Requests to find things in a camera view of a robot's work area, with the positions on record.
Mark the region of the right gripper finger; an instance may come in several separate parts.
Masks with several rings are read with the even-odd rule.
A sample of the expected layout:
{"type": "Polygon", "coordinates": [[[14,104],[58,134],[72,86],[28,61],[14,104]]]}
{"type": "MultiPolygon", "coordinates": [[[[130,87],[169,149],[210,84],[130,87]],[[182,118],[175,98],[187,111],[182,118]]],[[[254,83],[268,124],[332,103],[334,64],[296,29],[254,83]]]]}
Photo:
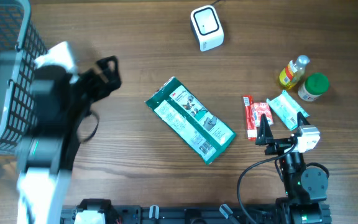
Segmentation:
{"type": "Polygon", "coordinates": [[[260,119],[259,130],[257,131],[257,139],[255,144],[258,146],[273,144],[273,134],[270,129],[266,114],[263,114],[260,119]]]}
{"type": "Polygon", "coordinates": [[[310,125],[307,119],[303,116],[302,112],[297,113],[297,125],[298,127],[310,125]]]}

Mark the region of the red snack stick packet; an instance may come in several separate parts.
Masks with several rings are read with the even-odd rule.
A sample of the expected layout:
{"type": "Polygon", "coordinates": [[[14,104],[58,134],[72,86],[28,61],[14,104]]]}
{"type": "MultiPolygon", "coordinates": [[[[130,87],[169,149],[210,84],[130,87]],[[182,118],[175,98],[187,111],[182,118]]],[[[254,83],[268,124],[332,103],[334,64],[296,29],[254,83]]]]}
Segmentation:
{"type": "Polygon", "coordinates": [[[254,103],[252,95],[243,95],[246,123],[247,123],[247,138],[250,141],[256,140],[257,128],[255,126],[254,114],[252,112],[252,104],[254,103]]]}

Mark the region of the teal wet wipes pack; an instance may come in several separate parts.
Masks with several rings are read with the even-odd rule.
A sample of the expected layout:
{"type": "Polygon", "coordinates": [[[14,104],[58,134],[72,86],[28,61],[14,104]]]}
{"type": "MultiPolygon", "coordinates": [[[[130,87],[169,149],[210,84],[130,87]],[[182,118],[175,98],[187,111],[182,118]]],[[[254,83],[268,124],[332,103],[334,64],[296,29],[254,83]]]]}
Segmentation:
{"type": "Polygon", "coordinates": [[[266,102],[290,131],[298,127],[297,114],[299,112],[305,118],[309,116],[286,90],[283,90],[280,95],[272,100],[266,99],[266,102]]]}

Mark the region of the small red white packet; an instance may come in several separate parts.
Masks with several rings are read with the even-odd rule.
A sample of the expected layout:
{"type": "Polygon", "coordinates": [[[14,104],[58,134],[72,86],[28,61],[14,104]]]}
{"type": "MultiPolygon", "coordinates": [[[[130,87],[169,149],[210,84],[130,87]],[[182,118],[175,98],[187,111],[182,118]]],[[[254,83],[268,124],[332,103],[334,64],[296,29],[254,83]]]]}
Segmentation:
{"type": "Polygon", "coordinates": [[[254,126],[259,127],[262,115],[266,115],[268,124],[273,125],[273,117],[268,103],[253,103],[251,104],[252,117],[254,119],[254,126]]]}

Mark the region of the green round can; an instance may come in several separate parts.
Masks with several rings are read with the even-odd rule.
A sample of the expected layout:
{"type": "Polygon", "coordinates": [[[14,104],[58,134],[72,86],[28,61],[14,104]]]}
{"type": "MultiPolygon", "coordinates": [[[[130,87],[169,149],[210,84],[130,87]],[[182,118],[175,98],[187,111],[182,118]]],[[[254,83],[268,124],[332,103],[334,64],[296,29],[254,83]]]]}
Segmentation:
{"type": "Polygon", "coordinates": [[[299,87],[298,96],[304,101],[314,101],[329,89],[330,82],[322,73],[311,74],[299,87]]]}

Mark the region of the yellow liquid soap bottle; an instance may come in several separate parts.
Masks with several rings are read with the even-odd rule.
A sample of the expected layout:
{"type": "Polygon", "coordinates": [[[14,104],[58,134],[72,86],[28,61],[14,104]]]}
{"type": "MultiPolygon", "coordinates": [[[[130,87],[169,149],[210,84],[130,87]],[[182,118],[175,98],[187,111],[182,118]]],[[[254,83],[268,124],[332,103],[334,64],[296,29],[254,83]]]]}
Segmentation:
{"type": "Polygon", "coordinates": [[[279,84],[286,90],[293,88],[305,74],[305,68],[309,62],[310,59],[306,55],[300,55],[296,60],[289,61],[278,76],[279,84]]]}

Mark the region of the green 3M gloves package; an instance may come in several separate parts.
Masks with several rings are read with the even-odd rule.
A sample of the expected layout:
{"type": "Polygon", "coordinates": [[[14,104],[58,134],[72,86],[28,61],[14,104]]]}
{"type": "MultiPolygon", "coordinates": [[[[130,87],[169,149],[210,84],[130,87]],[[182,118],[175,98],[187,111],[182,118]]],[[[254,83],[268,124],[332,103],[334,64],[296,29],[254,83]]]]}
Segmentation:
{"type": "Polygon", "coordinates": [[[176,77],[165,82],[145,104],[204,161],[211,164],[236,137],[176,77]]]}

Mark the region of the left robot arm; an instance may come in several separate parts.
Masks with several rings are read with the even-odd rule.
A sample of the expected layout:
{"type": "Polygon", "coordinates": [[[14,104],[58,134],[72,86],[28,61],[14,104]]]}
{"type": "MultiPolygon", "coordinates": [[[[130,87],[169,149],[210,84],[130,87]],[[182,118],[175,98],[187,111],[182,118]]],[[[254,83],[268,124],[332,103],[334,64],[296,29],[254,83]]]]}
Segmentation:
{"type": "Polygon", "coordinates": [[[35,70],[30,93],[37,122],[16,147],[18,223],[60,223],[73,163],[82,140],[81,122],[93,114],[91,105],[121,87],[115,56],[96,62],[72,83],[73,74],[61,65],[35,70]]]}

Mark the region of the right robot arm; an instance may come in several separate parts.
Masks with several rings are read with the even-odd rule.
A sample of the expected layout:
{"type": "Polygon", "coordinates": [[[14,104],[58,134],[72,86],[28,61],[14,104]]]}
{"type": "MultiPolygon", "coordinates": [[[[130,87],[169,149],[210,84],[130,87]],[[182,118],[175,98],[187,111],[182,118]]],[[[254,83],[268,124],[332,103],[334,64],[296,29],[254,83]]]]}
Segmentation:
{"type": "Polygon", "coordinates": [[[275,139],[266,115],[260,118],[256,145],[266,146],[265,155],[278,156],[275,167],[286,191],[276,199],[279,223],[331,223],[327,199],[329,171],[317,162],[306,163],[303,154],[314,149],[320,131],[301,112],[297,114],[296,132],[289,138],[275,139]]]}

